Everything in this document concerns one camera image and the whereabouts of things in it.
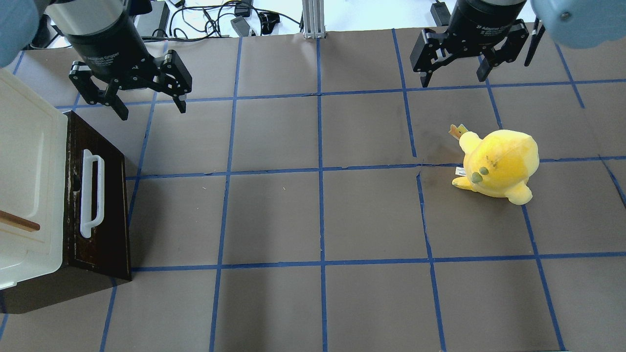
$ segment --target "robotic arm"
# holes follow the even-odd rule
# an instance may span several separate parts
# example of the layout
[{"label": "robotic arm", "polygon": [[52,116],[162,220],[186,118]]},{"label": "robotic arm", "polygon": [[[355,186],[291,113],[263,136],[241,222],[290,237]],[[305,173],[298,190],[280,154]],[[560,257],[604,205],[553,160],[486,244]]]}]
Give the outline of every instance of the robotic arm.
[{"label": "robotic arm", "polygon": [[[34,13],[33,0],[0,1],[8,3],[9,9],[24,2],[29,9],[26,14]],[[174,50],[159,58],[148,53],[122,0],[35,1],[44,3],[41,8],[48,5],[46,12],[82,57],[84,62],[71,65],[69,78],[88,104],[111,106],[126,120],[128,109],[117,96],[118,90],[150,88],[172,96],[178,110],[185,112],[185,97],[192,90],[189,71]],[[92,76],[107,83],[106,89],[99,89]]]},{"label": "robotic arm", "polygon": [[[524,21],[517,19],[526,0],[458,0],[450,25],[441,34],[424,28],[411,53],[413,71],[427,87],[433,71],[458,58],[483,55],[476,75],[483,82],[502,62],[513,62],[528,39]],[[506,38],[502,48],[494,46]]]},{"label": "robotic arm", "polygon": [[[626,35],[624,0],[530,2],[537,18],[543,21],[543,30],[571,48],[591,48]],[[482,56],[476,72],[481,82],[493,68],[515,61],[529,35],[524,22],[517,19],[525,4],[526,0],[457,0],[447,30],[439,34],[423,29],[413,48],[411,65],[420,74],[422,86],[428,86],[436,69],[458,58]],[[541,34],[533,36],[526,66]],[[502,47],[495,49],[502,41]]]}]

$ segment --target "cable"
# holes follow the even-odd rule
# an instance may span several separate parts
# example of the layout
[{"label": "cable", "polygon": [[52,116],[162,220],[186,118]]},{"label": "cable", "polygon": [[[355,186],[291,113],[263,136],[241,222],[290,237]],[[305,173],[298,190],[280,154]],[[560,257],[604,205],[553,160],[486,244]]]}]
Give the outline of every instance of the cable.
[{"label": "cable", "polygon": [[211,37],[211,36],[204,36],[204,37],[200,37],[200,38],[191,38],[191,39],[185,39],[185,38],[163,38],[163,37],[141,37],[141,39],[146,42],[146,43],[151,43],[153,41],[201,41],[201,40],[205,40],[208,38],[219,38],[219,37]]},{"label": "cable", "polygon": [[[55,41],[55,40],[56,40],[56,38],[58,38],[58,37],[59,37],[59,34],[58,34],[58,33],[57,33],[57,34],[55,34],[55,35],[54,35],[54,37],[52,38],[52,40],[50,40],[50,44],[52,44],[52,42],[53,42],[53,41]],[[60,46],[59,48],[50,48],[50,47],[49,47],[49,44],[48,44],[48,46],[47,46],[47,47],[45,47],[45,48],[40,48],[39,46],[35,46],[35,45],[33,45],[32,43],[28,43],[28,47],[29,47],[29,48],[31,48],[31,49],[35,49],[35,50],[46,50],[46,49],[65,49],[65,48],[70,48],[70,47],[72,47],[72,44],[70,44],[70,45],[68,45],[68,46]]]},{"label": "cable", "polygon": [[152,36],[155,36],[155,33],[158,33],[159,31],[163,32],[164,38],[167,38],[167,33],[165,32],[164,29],[161,29],[161,28],[156,28],[154,31],[152,31]]},{"label": "cable", "polygon": [[[174,13],[172,14],[171,18],[170,18],[170,24],[168,26],[168,32],[170,34],[170,37],[175,37],[175,35],[172,32],[172,22],[174,17],[176,16],[176,14],[178,13],[182,13],[183,16],[183,21],[185,22],[185,24],[187,24],[188,26],[190,26],[191,28],[193,28],[195,31],[199,32],[199,33],[206,33],[207,36],[213,35],[213,34],[217,34],[217,36],[219,38],[223,38],[222,36],[222,32],[220,29],[220,19],[225,16],[225,15],[234,15],[236,16],[234,13],[224,13],[222,14],[222,10],[224,8],[234,8],[235,6],[247,6],[248,8],[250,8],[251,10],[254,10],[257,14],[257,17],[259,18],[259,22],[261,22],[260,16],[259,16],[259,11],[263,11],[263,12],[268,12],[268,13],[274,13],[274,14],[278,14],[279,16],[282,16],[284,18],[289,19],[290,21],[293,21],[294,23],[298,24],[300,27],[302,27],[302,21],[298,22],[296,20],[294,20],[293,18],[282,14],[282,13],[278,13],[276,11],[272,11],[272,10],[265,10],[265,9],[259,9],[259,8],[255,8],[254,6],[248,5],[247,3],[243,3],[240,0],[229,0],[226,1],[225,3],[221,4],[221,5],[210,5],[210,6],[189,6],[186,7],[183,5],[182,8],[177,9],[176,11],[174,11]],[[209,11],[211,10],[218,10],[218,14],[217,14],[217,18],[215,20],[213,20],[211,18],[211,16],[208,14]],[[185,14],[184,14],[184,10],[190,10],[190,11],[203,11],[205,17],[207,18],[207,22],[204,25],[204,30],[199,30],[198,28],[192,26],[189,22],[187,22],[187,20],[185,19]],[[208,25],[211,25],[211,27],[213,28],[213,31],[211,33],[208,32]]]},{"label": "cable", "polygon": [[187,36],[187,33],[185,33],[185,31],[184,31],[184,30],[182,30],[182,29],[180,29],[180,28],[178,28],[178,27],[174,28],[174,37],[176,37],[176,30],[181,31],[181,32],[185,35],[185,39],[189,39],[189,37]]}]

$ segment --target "stuffed animal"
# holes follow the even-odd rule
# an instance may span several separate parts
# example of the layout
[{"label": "stuffed animal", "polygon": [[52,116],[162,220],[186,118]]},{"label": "stuffed animal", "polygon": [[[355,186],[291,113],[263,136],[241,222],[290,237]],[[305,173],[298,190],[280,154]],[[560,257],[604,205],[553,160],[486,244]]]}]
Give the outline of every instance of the stuffed animal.
[{"label": "stuffed animal", "polygon": [[455,187],[490,197],[508,198],[523,205],[533,197],[526,183],[539,167],[537,143],[533,137],[516,131],[498,130],[485,139],[460,125],[450,134],[459,139],[465,152],[465,176],[452,181]]}]

